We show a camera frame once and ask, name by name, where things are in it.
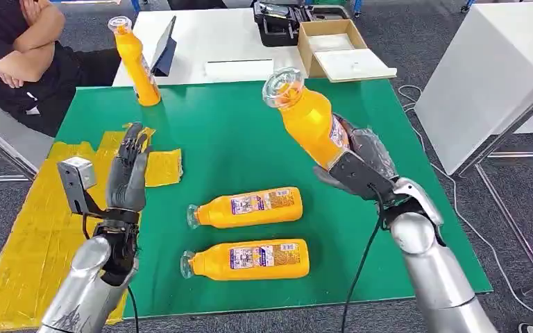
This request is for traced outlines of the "person's right hand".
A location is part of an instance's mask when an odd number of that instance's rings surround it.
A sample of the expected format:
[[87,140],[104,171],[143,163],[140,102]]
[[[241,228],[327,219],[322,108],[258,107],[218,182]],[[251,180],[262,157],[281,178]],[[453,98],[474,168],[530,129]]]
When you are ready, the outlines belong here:
[[34,0],[20,0],[19,4],[24,19],[29,26],[32,26],[39,19],[42,10],[40,4]]

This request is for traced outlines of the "person's left hand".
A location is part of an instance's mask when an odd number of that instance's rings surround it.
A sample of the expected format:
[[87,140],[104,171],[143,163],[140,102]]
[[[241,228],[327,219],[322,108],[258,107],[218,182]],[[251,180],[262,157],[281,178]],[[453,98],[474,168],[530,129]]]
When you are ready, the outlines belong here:
[[9,87],[12,89],[20,88],[24,85],[24,81],[14,78],[9,74],[3,73],[0,71],[0,79]]

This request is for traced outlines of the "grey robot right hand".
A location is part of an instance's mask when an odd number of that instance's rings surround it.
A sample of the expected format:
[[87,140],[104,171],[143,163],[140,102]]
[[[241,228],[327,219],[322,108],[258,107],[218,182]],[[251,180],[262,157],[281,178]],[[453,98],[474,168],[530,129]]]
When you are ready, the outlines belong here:
[[370,128],[356,128],[339,114],[333,115],[346,131],[352,152],[387,179],[398,179],[399,175],[388,150]]

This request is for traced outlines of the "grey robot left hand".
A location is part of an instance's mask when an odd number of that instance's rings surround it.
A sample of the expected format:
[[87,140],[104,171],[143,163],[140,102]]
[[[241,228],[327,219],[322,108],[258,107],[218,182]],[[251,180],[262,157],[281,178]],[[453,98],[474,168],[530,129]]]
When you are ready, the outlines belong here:
[[140,122],[132,123],[114,156],[105,191],[109,208],[140,212],[146,205],[145,173],[151,147]]

